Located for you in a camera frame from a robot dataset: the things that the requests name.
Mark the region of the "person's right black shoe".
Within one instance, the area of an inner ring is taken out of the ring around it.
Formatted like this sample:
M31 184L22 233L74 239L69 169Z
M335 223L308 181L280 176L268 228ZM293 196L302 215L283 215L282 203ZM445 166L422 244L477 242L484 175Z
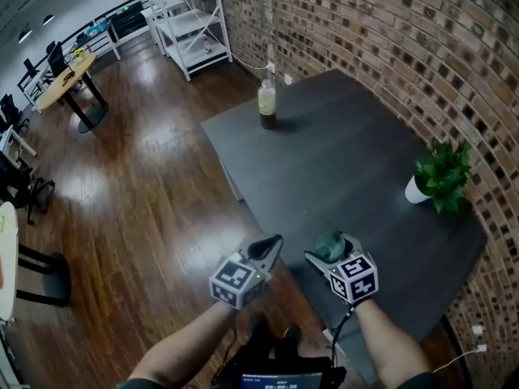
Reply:
M302 332L299 325L292 323L285 330L281 342L283 344L292 345L295 348L299 346L302 340Z

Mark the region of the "white metal shelf rack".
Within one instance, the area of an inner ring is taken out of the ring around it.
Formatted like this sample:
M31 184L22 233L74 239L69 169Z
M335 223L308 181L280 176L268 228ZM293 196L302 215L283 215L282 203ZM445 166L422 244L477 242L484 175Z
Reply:
M222 0L148 0L156 16L166 57L187 80L215 63L232 62ZM205 53L204 39L212 52Z

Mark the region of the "black chest-worn screen device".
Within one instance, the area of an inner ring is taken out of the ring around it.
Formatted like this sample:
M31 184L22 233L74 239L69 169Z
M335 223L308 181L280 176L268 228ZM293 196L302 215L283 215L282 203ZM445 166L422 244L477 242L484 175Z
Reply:
M328 357L283 357L243 368L233 389L338 389L346 374L344 366L333 366Z

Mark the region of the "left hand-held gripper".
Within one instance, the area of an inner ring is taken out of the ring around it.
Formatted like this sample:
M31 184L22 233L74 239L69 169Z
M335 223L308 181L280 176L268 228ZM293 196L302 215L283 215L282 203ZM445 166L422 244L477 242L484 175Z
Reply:
M243 309L260 296L271 279L272 270L282 248L280 234L252 238L244 246L247 258L261 258L260 268L241 252L235 251L221 260L209 278L211 296L234 309Z

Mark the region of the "round white table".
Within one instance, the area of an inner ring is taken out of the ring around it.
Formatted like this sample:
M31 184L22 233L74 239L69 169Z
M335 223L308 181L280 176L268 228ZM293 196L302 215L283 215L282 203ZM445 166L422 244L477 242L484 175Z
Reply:
M18 270L42 274L43 295L18 288ZM17 298L50 306L67 306L71 274L63 254L43 254L19 243L18 216L12 203L0 205L0 320L14 318Z

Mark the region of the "black metal railing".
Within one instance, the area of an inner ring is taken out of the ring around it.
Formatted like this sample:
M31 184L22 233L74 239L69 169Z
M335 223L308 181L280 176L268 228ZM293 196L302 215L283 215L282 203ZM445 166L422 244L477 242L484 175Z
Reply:
M62 40L66 60L71 60L77 49L85 49L98 57L111 52L120 59L119 47L148 30L142 14L148 7L148 0L128 0L89 21ZM31 105L35 105L43 90L54 80L47 58L45 55L36 64L29 60L24 62L27 71L17 87Z

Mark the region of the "person's left forearm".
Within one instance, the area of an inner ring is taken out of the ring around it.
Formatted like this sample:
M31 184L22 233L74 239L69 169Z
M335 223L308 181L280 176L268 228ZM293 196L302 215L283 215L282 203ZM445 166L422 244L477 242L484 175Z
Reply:
M230 306L215 303L150 348L128 379L145 378L167 389L183 389L215 353L237 314Z

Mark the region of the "green glass cup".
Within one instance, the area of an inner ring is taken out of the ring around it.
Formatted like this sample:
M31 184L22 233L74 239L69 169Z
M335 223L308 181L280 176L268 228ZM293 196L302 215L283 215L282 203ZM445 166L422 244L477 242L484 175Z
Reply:
M324 263L336 263L343 259L345 252L345 239L340 231L321 233L315 240L314 249L311 252L317 259Z

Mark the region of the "person's dark shirt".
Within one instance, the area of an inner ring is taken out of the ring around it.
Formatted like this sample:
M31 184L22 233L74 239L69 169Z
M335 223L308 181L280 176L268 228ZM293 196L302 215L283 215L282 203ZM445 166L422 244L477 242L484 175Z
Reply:
M167 389L159 383L145 378L128 379L116 386L117 389ZM230 383L218 384L210 389L232 389ZM433 373L422 373L408 379L396 389L439 389Z

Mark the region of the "round wooden table black base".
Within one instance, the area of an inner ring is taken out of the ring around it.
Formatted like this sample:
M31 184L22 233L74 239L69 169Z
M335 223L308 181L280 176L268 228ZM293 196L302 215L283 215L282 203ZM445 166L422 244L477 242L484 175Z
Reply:
M75 61L71 63L44 91L36 103L37 109L43 112L62 98L79 118L78 132L84 134L93 130L105 118L108 112L108 103L98 91L88 73L96 59L97 56L94 53L85 53L84 58L80 62ZM97 104L86 113L78 106L69 93L72 87L80 80L85 83L97 101Z

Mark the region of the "bottle with yellow liquid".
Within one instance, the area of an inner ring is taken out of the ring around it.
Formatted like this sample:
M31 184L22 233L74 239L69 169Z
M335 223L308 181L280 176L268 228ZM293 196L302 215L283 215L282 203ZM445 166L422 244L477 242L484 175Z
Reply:
M258 90L258 108L260 123L264 129L271 130L276 126L276 89L269 79L264 79Z

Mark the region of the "green plant in white pot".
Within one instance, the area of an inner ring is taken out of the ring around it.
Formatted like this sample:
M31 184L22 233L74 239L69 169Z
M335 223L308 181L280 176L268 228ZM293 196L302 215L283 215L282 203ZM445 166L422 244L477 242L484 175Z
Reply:
M454 145L450 140L432 140L427 153L416 161L405 188L406 199L412 204L431 200L438 213L456 212L470 179L469 149L466 141Z

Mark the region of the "person's right forearm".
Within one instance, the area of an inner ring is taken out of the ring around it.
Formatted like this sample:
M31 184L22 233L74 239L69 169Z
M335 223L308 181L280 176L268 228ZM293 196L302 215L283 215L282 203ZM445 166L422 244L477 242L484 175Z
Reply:
M420 345L372 299L358 304L355 314L375 372L387 389L397 389L412 378L431 371Z

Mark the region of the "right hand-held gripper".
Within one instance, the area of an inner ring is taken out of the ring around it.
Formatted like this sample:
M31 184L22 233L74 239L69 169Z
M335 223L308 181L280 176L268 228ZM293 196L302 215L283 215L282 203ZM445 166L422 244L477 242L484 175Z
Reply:
M319 255L304 252L305 260L323 278L331 291L342 301L359 303L378 291L377 267L369 254L364 253L360 241L350 235L343 236L344 257L336 263L324 261Z

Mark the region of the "dark grey table white legs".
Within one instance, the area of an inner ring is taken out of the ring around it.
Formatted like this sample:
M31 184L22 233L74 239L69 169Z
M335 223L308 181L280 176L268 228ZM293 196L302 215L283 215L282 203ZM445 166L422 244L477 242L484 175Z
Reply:
M337 70L277 92L277 127L251 100L203 128L260 228L284 238L281 259L367 383L375 371L355 318L304 259L321 233L358 239L378 267L378 305L423 340L453 303L487 236L468 203L438 213L405 198L426 149L379 100Z

